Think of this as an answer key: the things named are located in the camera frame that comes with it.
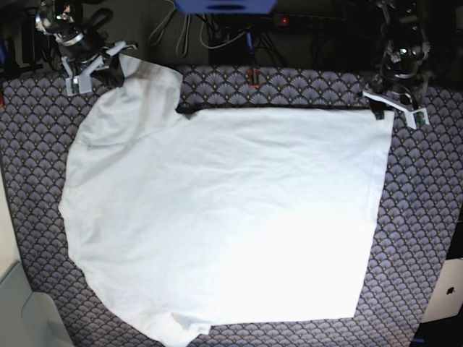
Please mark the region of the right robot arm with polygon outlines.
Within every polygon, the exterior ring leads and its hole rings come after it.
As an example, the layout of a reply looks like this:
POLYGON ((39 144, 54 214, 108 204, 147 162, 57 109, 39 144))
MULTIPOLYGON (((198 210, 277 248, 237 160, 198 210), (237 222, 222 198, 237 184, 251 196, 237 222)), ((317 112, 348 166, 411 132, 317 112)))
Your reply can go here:
POLYGON ((61 64, 69 96, 93 90, 93 79, 115 88, 124 84, 119 54, 137 48, 136 43, 118 40, 109 43, 101 29, 110 23, 114 13, 109 8, 97 9, 84 17, 84 1, 39 1, 35 12, 35 28, 52 37, 63 48, 61 64))

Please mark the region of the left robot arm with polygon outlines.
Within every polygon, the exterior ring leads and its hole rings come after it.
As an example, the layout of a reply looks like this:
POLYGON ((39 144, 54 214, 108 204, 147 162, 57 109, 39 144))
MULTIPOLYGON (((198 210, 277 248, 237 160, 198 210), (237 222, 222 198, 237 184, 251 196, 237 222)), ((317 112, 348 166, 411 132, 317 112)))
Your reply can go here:
POLYGON ((378 73, 368 80, 362 96, 377 120, 387 108, 405 117, 411 129, 429 125, 424 98, 433 73, 425 69, 430 55, 425 1, 377 1, 383 13, 383 53, 378 73))

